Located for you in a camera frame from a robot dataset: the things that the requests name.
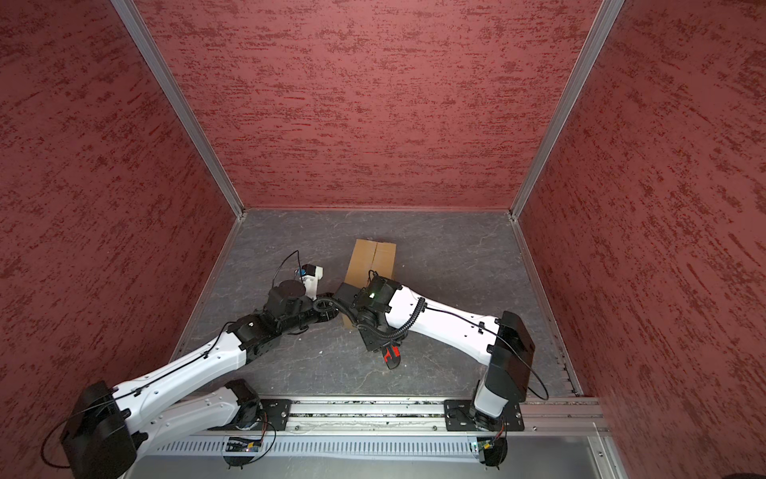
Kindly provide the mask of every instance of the aluminum frame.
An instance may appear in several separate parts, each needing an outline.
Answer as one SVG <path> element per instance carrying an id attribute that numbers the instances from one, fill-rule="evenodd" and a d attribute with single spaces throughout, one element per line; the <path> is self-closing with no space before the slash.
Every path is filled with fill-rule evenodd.
<path id="1" fill-rule="evenodd" d="M 441 396 L 272 396 L 293 405 L 274 456 L 326 456 L 420 461 L 475 461 L 476 431 L 447 431 Z M 598 398 L 550 398 L 521 404 L 525 431 L 515 437 L 585 437 L 602 479 L 627 479 Z M 162 446 L 151 455 L 220 456 L 230 431 L 201 431 Z M 238 436 L 248 436 L 243 431 Z M 253 455 L 226 453 L 225 455 Z"/>
<path id="2" fill-rule="evenodd" d="M 572 365 L 569 351 L 567 351 L 567 346 L 564 344 L 564 338 L 561 336 L 558 323 L 553 315 L 553 309 L 551 308 L 550 302 L 548 302 L 548 295 L 545 294 L 545 288 L 542 286 L 540 275 L 535 267 L 535 261 L 532 259 L 532 253 L 529 251 L 529 246 L 524 239 L 524 232 L 522 231 L 517 218 L 511 217 L 511 229 L 513 230 L 513 235 L 516 237 L 516 244 L 518 244 L 519 250 L 521 251 L 522 261 L 527 270 L 527 275 L 529 275 L 529 282 L 532 284 L 532 291 L 534 291 L 535 297 L 537 297 L 540 310 L 545 316 L 545 319 L 548 320 L 548 329 L 551 332 L 551 336 L 553 336 L 553 343 L 558 351 L 558 358 L 564 365 L 565 372 L 569 377 L 572 391 L 574 392 L 574 395 L 583 395 L 584 390 L 582 384 L 577 377 L 577 373 L 575 373 L 575 367 Z"/>
<path id="3" fill-rule="evenodd" d="M 545 164 L 548 162 L 548 157 L 551 155 L 556 140 L 564 129 L 564 125 L 567 122 L 567 118 L 569 118 L 572 108 L 575 106 L 574 104 L 580 95 L 580 91 L 585 85 L 593 65 L 596 63 L 596 58 L 598 58 L 598 54 L 604 46 L 604 42 L 609 35 L 609 31 L 612 29 L 612 25 L 614 25 L 615 19 L 617 19 L 617 14 L 620 12 L 623 2 L 624 0 L 604 0 L 598 9 L 591 30 L 588 32 L 578 59 L 574 63 L 569 80 L 564 87 L 564 91 L 561 93 L 561 99 L 558 101 L 556 110 L 553 112 L 551 122 L 548 124 L 548 128 L 542 137 L 540 148 L 532 159 L 524 182 L 521 188 L 519 188 L 516 198 L 513 200 L 511 205 L 512 217 L 518 218 L 527 200 L 529 200 L 529 196 L 532 194 L 532 190 L 535 188 L 535 184 Z"/>
<path id="4" fill-rule="evenodd" d="M 175 114 L 178 115 L 178 119 L 181 120 L 184 128 L 186 128 L 186 133 L 188 133 L 189 138 L 191 138 L 200 156 L 205 161 L 205 165 L 207 165 L 210 174 L 218 184 L 218 188 L 221 189 L 221 192 L 226 197 L 231 210 L 240 218 L 244 214 L 242 200 L 240 200 L 237 191 L 234 189 L 234 185 L 231 184 L 231 180 L 221 162 L 218 161 L 218 156 L 216 156 L 212 145 L 205 136 L 202 126 L 197 121 L 197 117 L 181 92 L 181 88 L 176 83 L 173 73 L 168 68 L 168 64 L 162 58 L 162 54 L 152 39 L 152 34 L 149 33 L 149 29 L 146 27 L 146 23 L 144 23 L 136 4 L 133 3 L 133 0 L 111 0 L 111 2 L 122 19 L 125 28 L 127 28 L 128 33 L 130 33 L 130 37 L 136 43 L 141 55 L 149 65 L 149 69 L 154 74 L 159 86 L 165 92 L 165 96 L 168 97 L 168 101 L 173 110 L 175 110 Z"/>

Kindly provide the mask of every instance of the cardboard box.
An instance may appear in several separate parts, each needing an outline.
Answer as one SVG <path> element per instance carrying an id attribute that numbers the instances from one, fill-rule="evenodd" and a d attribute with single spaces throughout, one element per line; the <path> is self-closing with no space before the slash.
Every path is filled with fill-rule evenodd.
<path id="1" fill-rule="evenodd" d="M 382 277 L 394 279 L 394 258 L 396 244 L 379 243 L 377 241 L 356 240 L 354 252 L 351 254 L 349 269 L 345 273 L 344 282 L 356 287 L 365 287 L 370 270 L 377 271 Z M 343 326 L 349 329 L 354 326 L 351 320 L 341 314 Z"/>

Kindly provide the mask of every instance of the marble-patterned floor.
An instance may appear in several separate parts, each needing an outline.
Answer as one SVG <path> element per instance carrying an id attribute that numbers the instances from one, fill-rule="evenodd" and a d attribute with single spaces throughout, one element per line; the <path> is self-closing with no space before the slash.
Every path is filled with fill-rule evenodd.
<path id="1" fill-rule="evenodd" d="M 535 341 L 533 367 L 551 396 L 571 395 L 503 213 L 250 211 L 203 314 L 190 325 L 184 353 L 226 321 L 260 309 L 274 271 L 295 249 L 303 263 L 324 267 L 319 292 L 334 291 L 356 238 L 396 243 L 394 278 L 426 297 L 471 312 L 520 315 Z M 282 279 L 291 270 L 285 268 Z M 261 395 L 460 397 L 470 396 L 483 374 L 484 366 L 466 354 L 418 333 L 409 334 L 401 354 L 401 365 L 388 370 L 379 353 L 366 351 L 357 331 L 333 320 L 284 336 L 278 348 L 208 388 L 245 378 Z M 530 386 L 542 390 L 535 379 Z"/>

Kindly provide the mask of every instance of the mounting plate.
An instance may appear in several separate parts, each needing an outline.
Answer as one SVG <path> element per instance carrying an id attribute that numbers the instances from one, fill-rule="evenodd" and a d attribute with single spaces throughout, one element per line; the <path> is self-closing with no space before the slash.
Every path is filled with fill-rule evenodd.
<path id="1" fill-rule="evenodd" d="M 260 406 L 264 408 L 268 421 L 277 431 L 284 431 L 287 426 L 287 419 L 290 418 L 290 405 L 293 404 L 289 399 L 261 399 Z"/>
<path id="2" fill-rule="evenodd" d="M 471 403 L 469 399 L 444 400 L 444 422 L 448 431 L 480 431 L 468 416 Z M 509 402 L 503 411 L 503 417 L 509 431 L 524 430 L 524 418 L 518 403 Z"/>

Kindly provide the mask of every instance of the metal corner post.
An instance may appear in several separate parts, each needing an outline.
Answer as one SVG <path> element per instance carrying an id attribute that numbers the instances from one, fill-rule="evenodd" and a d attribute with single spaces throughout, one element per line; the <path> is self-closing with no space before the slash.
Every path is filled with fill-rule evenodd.
<path id="1" fill-rule="evenodd" d="M 524 178 L 519 193 L 516 194 L 516 199 L 513 200 L 513 205 L 511 206 L 511 216 L 513 218 L 518 218 L 521 215 L 524 205 L 526 205 L 529 196 L 532 194 L 532 189 L 535 188 L 535 183 L 537 183 L 537 179 L 540 177 L 542 169 L 548 161 L 558 135 L 564 129 L 569 113 L 571 113 L 572 108 L 575 106 L 575 101 L 577 101 L 580 91 L 596 62 L 596 58 L 604 46 L 609 31 L 612 29 L 612 25 L 614 25 L 614 20 L 617 19 L 617 14 L 622 8 L 623 1 L 604 0 L 598 9 L 591 30 L 588 32 L 588 37 L 585 38 L 580 55 L 574 63 L 569 80 L 564 87 L 564 91 L 561 93 L 561 99 L 558 101 L 556 110 L 553 112 L 551 122 L 548 124 L 545 135 L 542 137 L 540 148 L 532 159 L 532 164 L 529 166 L 529 171 Z"/>
<path id="2" fill-rule="evenodd" d="M 522 261 L 524 262 L 524 267 L 527 270 L 529 282 L 532 284 L 532 291 L 535 292 L 535 296 L 537 297 L 538 305 L 542 310 L 542 314 L 545 316 L 545 319 L 548 320 L 548 328 L 551 331 L 551 336 L 553 336 L 553 343 L 558 350 L 558 358 L 563 362 L 564 368 L 566 369 L 567 375 L 569 376 L 569 382 L 571 383 L 572 391 L 576 395 L 583 395 L 584 391 L 582 389 L 582 384 L 578 380 L 577 374 L 575 373 L 575 368 L 572 365 L 572 361 L 569 357 L 569 352 L 567 351 L 566 345 L 564 344 L 564 338 L 561 337 L 561 331 L 559 330 L 558 323 L 556 323 L 556 319 L 553 315 L 551 304 L 548 302 L 548 296 L 545 294 L 545 288 L 542 286 L 542 281 L 540 281 L 540 276 L 537 273 L 535 262 L 532 260 L 532 254 L 529 252 L 529 246 L 527 246 L 526 240 L 524 239 L 521 225 L 515 218 L 511 218 L 511 228 L 513 230 L 513 235 L 516 237 L 516 243 L 519 245 Z"/>
<path id="3" fill-rule="evenodd" d="M 218 161 L 218 157 L 208 138 L 205 136 L 202 126 L 197 121 L 192 108 L 175 82 L 173 73 L 162 58 L 162 54 L 160 54 L 157 44 L 152 39 L 152 35 L 149 33 L 143 18 L 141 18 L 136 4 L 133 3 L 133 0 L 111 0 L 111 2 L 117 10 L 117 14 L 123 20 L 123 24 L 136 43 L 144 60 L 149 65 L 149 69 L 157 79 L 159 86 L 168 97 L 168 101 L 172 105 L 173 110 L 175 110 L 175 114 L 178 115 L 191 141 L 205 161 L 205 165 L 207 165 L 208 170 L 213 175 L 218 188 L 221 189 L 237 218 L 241 218 L 244 214 L 244 205 L 236 190 L 234 190 L 234 186 L 231 184 L 231 180 L 226 174 L 224 167 Z"/>

